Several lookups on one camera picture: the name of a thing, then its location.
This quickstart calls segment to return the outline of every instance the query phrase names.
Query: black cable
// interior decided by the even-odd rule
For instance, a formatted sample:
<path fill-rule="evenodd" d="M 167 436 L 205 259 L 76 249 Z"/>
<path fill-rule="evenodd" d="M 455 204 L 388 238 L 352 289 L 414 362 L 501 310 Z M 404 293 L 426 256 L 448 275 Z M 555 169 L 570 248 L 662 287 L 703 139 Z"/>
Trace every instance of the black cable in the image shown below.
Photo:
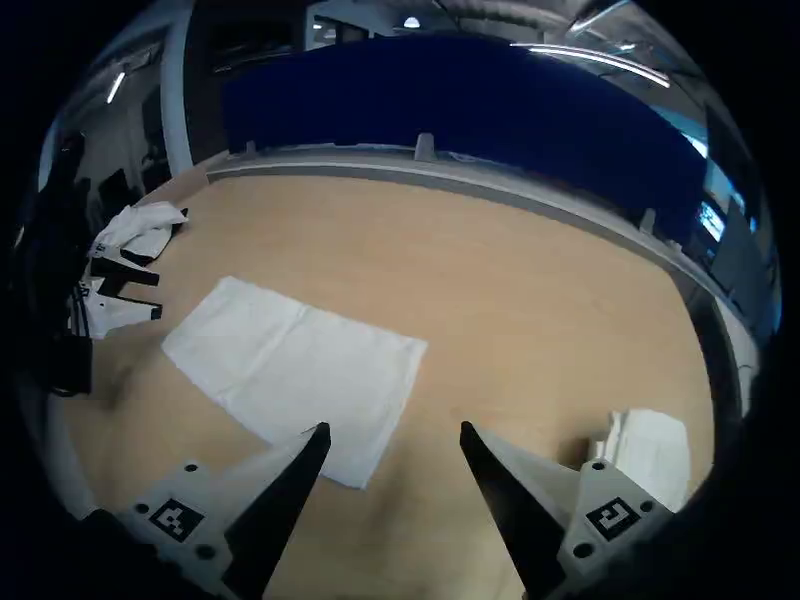
<path fill-rule="evenodd" d="M 78 297 L 75 295 L 75 288 L 70 292 L 72 298 L 72 315 L 70 316 L 70 328 L 73 335 L 80 335 L 80 326 L 78 325 Z"/>
<path fill-rule="evenodd" d="M 83 319 L 83 331 L 86 337 L 89 337 L 89 316 L 86 311 L 86 302 L 83 299 L 83 290 L 78 289 L 78 301 L 81 308 L 81 318 Z"/>

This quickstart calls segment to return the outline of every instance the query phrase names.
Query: blue partition wall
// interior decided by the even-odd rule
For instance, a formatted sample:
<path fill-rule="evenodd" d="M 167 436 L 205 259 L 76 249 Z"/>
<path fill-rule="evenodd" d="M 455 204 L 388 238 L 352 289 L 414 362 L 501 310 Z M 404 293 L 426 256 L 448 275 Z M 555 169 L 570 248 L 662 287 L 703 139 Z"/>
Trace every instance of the blue partition wall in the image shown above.
<path fill-rule="evenodd" d="M 223 89 L 230 149 L 295 144 L 436 148 L 586 190 L 632 220 L 648 207 L 685 243 L 705 161 L 647 105 L 600 77 L 478 38 L 407 36 L 331 46 L 258 67 Z"/>

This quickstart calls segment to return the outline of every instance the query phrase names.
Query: white towel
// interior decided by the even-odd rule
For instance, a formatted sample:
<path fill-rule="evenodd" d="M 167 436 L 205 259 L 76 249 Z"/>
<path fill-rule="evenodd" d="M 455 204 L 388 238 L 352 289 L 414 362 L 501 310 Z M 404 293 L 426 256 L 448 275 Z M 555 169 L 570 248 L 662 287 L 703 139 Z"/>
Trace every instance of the white towel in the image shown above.
<path fill-rule="evenodd" d="M 188 220 L 169 202 L 126 206 L 97 234 L 95 242 L 155 258 L 169 242 L 172 226 Z"/>
<path fill-rule="evenodd" d="M 330 423 L 322 473 L 364 488 L 400 420 L 427 342 L 225 277 L 162 347 L 267 442 Z"/>
<path fill-rule="evenodd" d="M 669 415 L 632 409 L 610 415 L 610 431 L 596 442 L 594 458 L 604 458 L 672 512 L 686 502 L 691 473 L 686 426 Z"/>

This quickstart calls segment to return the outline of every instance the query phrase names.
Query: table surface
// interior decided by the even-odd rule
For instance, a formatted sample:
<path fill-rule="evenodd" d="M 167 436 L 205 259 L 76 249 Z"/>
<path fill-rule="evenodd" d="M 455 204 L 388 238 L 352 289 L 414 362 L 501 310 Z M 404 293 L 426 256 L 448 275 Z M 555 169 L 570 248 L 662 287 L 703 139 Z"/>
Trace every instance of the table surface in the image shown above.
<path fill-rule="evenodd" d="M 163 303 L 163 318 L 98 342 L 94 393 L 66 405 L 100 505 L 126 507 L 185 460 L 220 471 L 264 449 L 160 348 L 221 277 L 429 342 L 369 487 L 320 478 L 268 597 L 520 598 L 463 420 L 575 465 L 609 411 L 652 408 L 686 424 L 693 487 L 710 469 L 688 313 L 627 250 L 509 206 L 339 177 L 225 179 L 176 204 L 190 222 L 152 266 L 160 285 L 123 293 Z"/>

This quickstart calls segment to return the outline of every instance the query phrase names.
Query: fluorescent light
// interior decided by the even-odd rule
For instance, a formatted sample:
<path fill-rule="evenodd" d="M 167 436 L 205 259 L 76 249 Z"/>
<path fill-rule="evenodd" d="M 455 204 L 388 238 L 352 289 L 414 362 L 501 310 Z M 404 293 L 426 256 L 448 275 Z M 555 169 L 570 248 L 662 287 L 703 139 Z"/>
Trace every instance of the fluorescent light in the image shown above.
<path fill-rule="evenodd" d="M 108 93 L 108 98 L 106 98 L 106 104 L 111 104 L 111 101 L 114 99 L 114 96 L 116 96 L 117 90 L 119 89 L 123 79 L 125 79 L 124 71 L 117 75 L 117 78 L 114 80 L 114 85 L 111 86 L 111 91 Z"/>
<path fill-rule="evenodd" d="M 511 44 L 512 46 L 522 46 L 525 48 L 553 48 L 554 50 L 569 50 L 570 52 L 580 52 L 581 54 L 591 54 L 592 56 L 599 56 L 601 58 L 607 58 L 609 60 L 613 60 L 619 63 L 624 63 L 626 65 L 630 65 L 637 69 L 641 69 L 642 71 L 647 71 L 656 77 L 660 77 L 661 79 L 667 79 L 667 76 L 664 75 L 661 71 L 656 71 L 655 69 L 651 69 L 648 66 L 645 66 L 641 63 L 634 62 L 628 58 L 624 58 L 622 56 L 618 56 L 615 54 L 608 54 L 607 52 L 600 52 L 599 50 L 591 50 L 589 48 L 581 48 L 579 46 L 559 46 L 557 44 L 525 44 L 525 43 L 518 43 L 518 44 Z"/>
<path fill-rule="evenodd" d="M 576 48 L 572 46 L 556 46 L 552 44 L 511 44 L 512 46 L 522 46 L 528 48 L 530 52 L 537 54 L 550 54 L 554 56 L 571 56 L 573 58 L 582 58 L 594 62 L 611 65 L 618 69 L 630 71 L 640 77 L 649 79 L 660 86 L 668 88 L 670 86 L 669 79 L 666 75 L 645 65 L 635 63 L 626 58 L 620 58 L 612 54 L 598 52 L 596 50 L 588 50 L 586 48 Z"/>

